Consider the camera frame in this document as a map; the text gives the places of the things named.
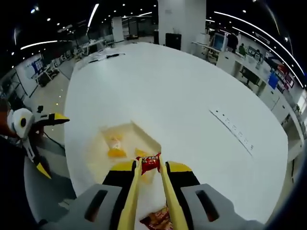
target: food package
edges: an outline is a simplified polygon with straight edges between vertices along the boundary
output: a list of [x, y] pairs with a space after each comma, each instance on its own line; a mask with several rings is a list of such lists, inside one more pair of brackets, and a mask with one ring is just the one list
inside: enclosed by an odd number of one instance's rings
[[140, 220], [150, 230], [173, 230], [168, 207], [164, 207], [158, 212], [150, 213], [147, 217]]
[[139, 160], [142, 158], [142, 175], [151, 169], [157, 168], [158, 172], [160, 172], [160, 159], [159, 156], [161, 153], [159, 152], [155, 156], [151, 157], [137, 157], [136, 159]]
[[[142, 158], [149, 156], [147, 152], [140, 150], [138, 148], [135, 148], [134, 154], [136, 157], [142, 157]], [[151, 184], [154, 179], [154, 174], [155, 174], [155, 170], [147, 171], [141, 176], [141, 181], [144, 182], [145, 184]]]
[[107, 155], [109, 157], [127, 157], [126, 152], [121, 146], [121, 138], [121, 136], [111, 136], [107, 138], [106, 142], [109, 146]]

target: cable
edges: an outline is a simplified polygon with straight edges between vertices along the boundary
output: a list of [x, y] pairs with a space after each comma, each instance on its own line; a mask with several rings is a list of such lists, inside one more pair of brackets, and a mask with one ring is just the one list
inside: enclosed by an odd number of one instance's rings
[[54, 143], [56, 143], [57, 145], [59, 145], [63, 150], [65, 150], [65, 148], [64, 148], [60, 143], [58, 143], [57, 141], [55, 141], [54, 139], [52, 139], [51, 137], [49, 137], [49, 136], [47, 135], [46, 132], [44, 132], [44, 134], [45, 134], [50, 140], [52, 140]]

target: round white table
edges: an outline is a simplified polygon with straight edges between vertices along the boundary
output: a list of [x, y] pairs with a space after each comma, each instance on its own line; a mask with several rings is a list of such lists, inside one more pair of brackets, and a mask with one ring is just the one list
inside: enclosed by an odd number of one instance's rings
[[[283, 186], [288, 152], [286, 133], [267, 106], [234, 77], [190, 54], [149, 43], [118, 50], [125, 55], [76, 66], [71, 77], [65, 148], [76, 195], [102, 183], [97, 166], [103, 162], [86, 162], [95, 135], [132, 120], [161, 144], [164, 161], [186, 164], [201, 184], [230, 199], [237, 214], [265, 223]], [[216, 108], [253, 143], [252, 155], [212, 115]], [[136, 219], [163, 204], [156, 173], [149, 188], [140, 188]]]

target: pillar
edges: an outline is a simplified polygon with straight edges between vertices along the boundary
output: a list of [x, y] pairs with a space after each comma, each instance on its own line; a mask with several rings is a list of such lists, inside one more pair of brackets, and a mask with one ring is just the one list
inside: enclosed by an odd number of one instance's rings
[[112, 33], [114, 42], [124, 41], [123, 24], [121, 17], [112, 18]]
[[159, 43], [165, 34], [181, 34], [181, 51], [189, 52], [191, 42], [205, 33], [206, 0], [159, 0]]

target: gray gripper base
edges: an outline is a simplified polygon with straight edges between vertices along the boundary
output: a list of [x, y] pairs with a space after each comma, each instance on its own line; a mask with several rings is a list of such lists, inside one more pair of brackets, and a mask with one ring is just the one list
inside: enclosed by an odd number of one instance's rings
[[[208, 184], [182, 187], [181, 191], [191, 212], [194, 230], [262, 230], [264, 226], [255, 221], [247, 221], [235, 213], [233, 203]], [[201, 203], [201, 197], [207, 197], [213, 204], [218, 218], [208, 220]]]
[[[95, 184], [85, 193], [80, 195], [70, 205], [67, 215], [57, 223], [50, 222], [43, 225], [42, 230], [108, 230], [111, 221], [112, 211], [121, 187]], [[98, 192], [104, 193], [105, 197], [99, 207], [98, 214], [94, 222], [85, 218], [89, 206], [92, 204]]]

